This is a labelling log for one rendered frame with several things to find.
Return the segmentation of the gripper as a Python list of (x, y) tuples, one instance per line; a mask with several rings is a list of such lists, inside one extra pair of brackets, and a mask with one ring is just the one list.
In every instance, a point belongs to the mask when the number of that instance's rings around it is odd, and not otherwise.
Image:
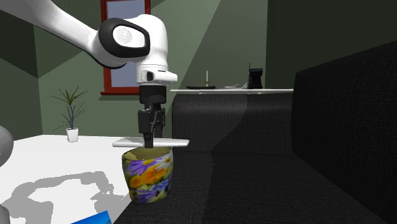
[(143, 104), (145, 108), (143, 110), (139, 110), (137, 113), (139, 133), (143, 135), (144, 147), (152, 148), (154, 119), (155, 138), (162, 138), (165, 126), (165, 109), (162, 108), (162, 105), (167, 102), (166, 86), (141, 85), (139, 87), (139, 102)]

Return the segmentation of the red-framed window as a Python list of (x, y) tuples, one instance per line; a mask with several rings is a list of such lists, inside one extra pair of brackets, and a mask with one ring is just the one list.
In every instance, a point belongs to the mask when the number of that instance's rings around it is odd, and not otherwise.
[[(134, 18), (151, 13), (150, 0), (101, 0), (101, 20)], [(139, 95), (136, 64), (127, 63), (120, 69), (104, 68), (104, 91), (101, 95)]]

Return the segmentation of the blue flat box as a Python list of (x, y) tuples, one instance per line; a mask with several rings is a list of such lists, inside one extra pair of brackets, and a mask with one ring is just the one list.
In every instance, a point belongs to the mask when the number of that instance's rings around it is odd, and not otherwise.
[(103, 211), (82, 220), (75, 221), (71, 224), (112, 224), (112, 221), (108, 212)]

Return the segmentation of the potted plant in white pot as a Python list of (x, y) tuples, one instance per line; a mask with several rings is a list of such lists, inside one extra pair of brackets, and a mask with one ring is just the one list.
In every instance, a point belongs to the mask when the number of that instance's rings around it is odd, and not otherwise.
[(75, 120), (86, 111), (85, 101), (83, 101), (79, 106), (74, 105), (74, 103), (81, 96), (88, 93), (88, 90), (82, 92), (78, 92), (78, 90), (79, 86), (74, 90), (61, 90), (59, 88), (59, 96), (49, 95), (49, 97), (62, 101), (66, 105), (66, 113), (62, 113), (63, 120), (59, 120), (60, 126), (55, 128), (53, 131), (65, 127), (66, 138), (69, 143), (75, 143), (78, 141), (79, 129), (75, 126)]

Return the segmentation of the black sofa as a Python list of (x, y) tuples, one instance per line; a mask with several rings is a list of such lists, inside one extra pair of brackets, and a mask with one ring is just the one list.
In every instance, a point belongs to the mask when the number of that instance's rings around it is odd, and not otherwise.
[(170, 194), (115, 224), (397, 224), (397, 41), (290, 93), (178, 94)]

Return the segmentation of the flower-patterned cup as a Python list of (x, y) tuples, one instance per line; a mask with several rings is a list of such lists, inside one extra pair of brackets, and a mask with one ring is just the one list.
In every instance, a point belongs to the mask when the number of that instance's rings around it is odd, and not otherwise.
[(122, 169), (132, 202), (149, 204), (171, 190), (172, 148), (135, 148), (122, 155)]

